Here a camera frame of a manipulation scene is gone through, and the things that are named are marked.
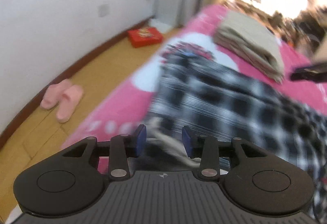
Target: folded khaki garment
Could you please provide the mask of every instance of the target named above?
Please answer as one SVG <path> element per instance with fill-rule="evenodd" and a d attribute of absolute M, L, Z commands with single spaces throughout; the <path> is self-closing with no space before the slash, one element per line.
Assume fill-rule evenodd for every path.
<path fill-rule="evenodd" d="M 229 11 L 214 34 L 214 42 L 248 61 L 276 82 L 284 77 L 284 63 L 275 36 L 255 19 Z"/>

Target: pink slipper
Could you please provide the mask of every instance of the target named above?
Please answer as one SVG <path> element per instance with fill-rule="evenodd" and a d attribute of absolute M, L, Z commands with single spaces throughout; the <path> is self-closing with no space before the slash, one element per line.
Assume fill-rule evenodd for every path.
<path fill-rule="evenodd" d="M 64 91 L 56 115 L 58 122 L 65 123 L 70 119 L 82 96 L 83 88 L 78 85 L 71 86 Z"/>
<path fill-rule="evenodd" d="M 55 107 L 63 95 L 63 92 L 71 86 L 72 83 L 69 79 L 64 79 L 58 84 L 50 85 L 43 96 L 40 107 L 46 110 Z"/>

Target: black and white plaid fabric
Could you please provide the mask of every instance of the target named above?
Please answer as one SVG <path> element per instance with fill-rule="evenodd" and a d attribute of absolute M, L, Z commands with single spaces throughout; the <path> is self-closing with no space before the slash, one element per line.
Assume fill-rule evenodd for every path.
<path fill-rule="evenodd" d="M 162 67 L 145 123 L 148 146 L 133 169 L 198 166 L 181 143 L 184 125 L 220 141 L 241 137 L 307 171 L 317 186 L 310 215 L 327 223 L 327 119 L 310 107 L 204 57 L 179 52 Z M 228 160 L 221 159 L 221 167 L 228 169 Z"/>

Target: pink blanket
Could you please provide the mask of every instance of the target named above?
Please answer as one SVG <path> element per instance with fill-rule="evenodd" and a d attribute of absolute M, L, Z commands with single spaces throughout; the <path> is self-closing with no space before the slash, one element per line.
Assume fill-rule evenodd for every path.
<path fill-rule="evenodd" d="M 326 84 L 288 80 L 293 67 L 309 64 L 309 61 L 287 44 L 280 43 L 286 78 L 282 84 L 278 84 L 242 58 L 213 43 L 211 36 L 226 16 L 227 11 L 228 9 L 220 5 L 203 9 L 178 36 L 166 42 L 145 65 L 119 85 L 90 113 L 62 147 L 65 148 L 87 136 L 96 136 L 98 141 L 105 141 L 112 136 L 128 134 L 135 129 L 147 113 L 153 93 L 156 91 L 156 84 L 160 77 L 160 64 L 165 61 L 165 54 L 176 49 L 172 45 L 178 48 L 191 46 L 199 55 L 210 57 L 217 63 L 266 82 L 281 93 L 327 114 Z"/>

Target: black object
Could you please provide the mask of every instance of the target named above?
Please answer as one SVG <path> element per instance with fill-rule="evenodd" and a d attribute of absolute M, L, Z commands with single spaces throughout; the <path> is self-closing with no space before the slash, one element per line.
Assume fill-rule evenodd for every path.
<path fill-rule="evenodd" d="M 127 157 L 140 154 L 145 126 L 110 142 L 83 139 L 17 177 L 15 223 L 314 223 L 301 211 L 314 191 L 306 172 L 240 138 L 219 142 L 187 126 L 182 135 L 199 169 L 132 177 Z M 99 156 L 110 157 L 107 176 L 96 170 Z M 230 159 L 227 175 L 220 157 Z"/>
<path fill-rule="evenodd" d="M 310 80 L 315 83 L 327 82 L 327 62 L 296 68 L 290 75 L 290 80 Z"/>

